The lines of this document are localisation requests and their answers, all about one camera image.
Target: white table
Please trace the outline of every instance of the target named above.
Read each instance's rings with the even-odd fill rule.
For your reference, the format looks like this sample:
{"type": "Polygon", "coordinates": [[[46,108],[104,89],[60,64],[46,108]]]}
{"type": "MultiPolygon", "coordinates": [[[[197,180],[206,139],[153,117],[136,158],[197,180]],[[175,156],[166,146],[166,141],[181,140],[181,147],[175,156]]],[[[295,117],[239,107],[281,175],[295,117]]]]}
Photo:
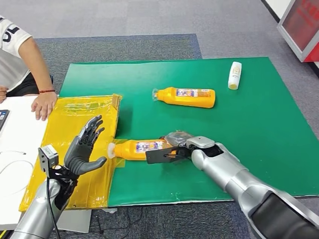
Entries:
{"type": "MultiPolygon", "coordinates": [[[[0,230],[14,230],[19,222],[19,205],[45,132],[48,121],[36,120],[31,112],[35,98],[11,97],[0,104],[0,110],[10,111],[0,131],[0,230]]],[[[88,233],[90,218],[91,210],[64,211],[57,225],[88,233]]]]}

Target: plastic bottle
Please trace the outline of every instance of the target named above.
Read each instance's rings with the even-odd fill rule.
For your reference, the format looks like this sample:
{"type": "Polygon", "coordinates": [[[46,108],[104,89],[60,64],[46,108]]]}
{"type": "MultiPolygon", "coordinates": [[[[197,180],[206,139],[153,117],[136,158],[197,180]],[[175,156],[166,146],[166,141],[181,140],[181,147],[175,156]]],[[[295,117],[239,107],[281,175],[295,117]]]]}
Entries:
{"type": "Polygon", "coordinates": [[[146,160],[146,151],[170,148],[164,139],[128,140],[124,143],[110,143],[107,147],[109,158],[121,157],[128,160],[146,160]]]}
{"type": "Polygon", "coordinates": [[[212,108],[215,104],[215,91],[210,89],[177,89],[169,87],[164,90],[153,90],[153,100],[167,104],[212,108]]]}
{"type": "Polygon", "coordinates": [[[241,63],[233,62],[231,67],[230,76],[228,78],[228,88],[231,90],[238,89],[241,75],[241,63]]]}

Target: yellow plastic bag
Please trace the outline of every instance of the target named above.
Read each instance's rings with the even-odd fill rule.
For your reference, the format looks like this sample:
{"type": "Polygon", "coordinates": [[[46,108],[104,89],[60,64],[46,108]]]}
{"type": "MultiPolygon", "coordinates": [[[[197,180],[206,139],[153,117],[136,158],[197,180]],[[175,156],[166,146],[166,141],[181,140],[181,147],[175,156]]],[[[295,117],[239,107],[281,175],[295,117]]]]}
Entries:
{"type": "MultiPolygon", "coordinates": [[[[107,146],[113,140],[116,130],[120,99],[118,95],[59,98],[48,119],[42,145],[53,145],[59,154],[59,164],[63,165],[65,154],[76,135],[89,119],[102,115],[103,124],[101,127],[105,130],[98,138],[89,160],[107,157],[107,146]]],[[[101,168],[80,176],[67,209],[107,207],[113,173],[118,165],[121,163],[107,159],[101,168]]],[[[45,177],[37,160],[19,210],[26,211],[45,177]]]]}

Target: silver robotic arm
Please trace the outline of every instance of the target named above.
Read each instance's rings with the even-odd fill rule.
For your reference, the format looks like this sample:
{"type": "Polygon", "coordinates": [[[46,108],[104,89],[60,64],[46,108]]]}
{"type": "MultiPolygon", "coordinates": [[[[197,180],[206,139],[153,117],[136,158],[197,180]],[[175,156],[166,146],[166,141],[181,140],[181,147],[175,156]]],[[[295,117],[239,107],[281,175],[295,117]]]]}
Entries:
{"type": "Polygon", "coordinates": [[[317,215],[288,193],[253,176],[221,143],[203,136],[169,143],[176,146],[147,151],[147,163],[190,158],[197,168],[239,204],[257,238],[319,239],[317,215]]]}
{"type": "Polygon", "coordinates": [[[39,149],[40,166],[47,180],[38,188],[35,198],[19,222],[11,239],[47,239],[67,207],[80,175],[103,166],[107,158],[89,162],[94,144],[104,128],[98,129],[101,116],[94,117],[76,136],[64,158],[58,165],[58,155],[51,146],[39,149]]]}

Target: small white bottle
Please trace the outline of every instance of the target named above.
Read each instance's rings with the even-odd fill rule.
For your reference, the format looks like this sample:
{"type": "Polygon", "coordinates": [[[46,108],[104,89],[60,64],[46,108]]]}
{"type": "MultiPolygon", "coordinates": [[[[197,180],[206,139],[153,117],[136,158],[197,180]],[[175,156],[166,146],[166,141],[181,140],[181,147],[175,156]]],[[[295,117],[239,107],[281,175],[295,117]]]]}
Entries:
{"type": "Polygon", "coordinates": [[[238,89],[241,74],[241,63],[233,62],[231,68],[230,76],[228,78],[228,88],[231,90],[238,89]]]}

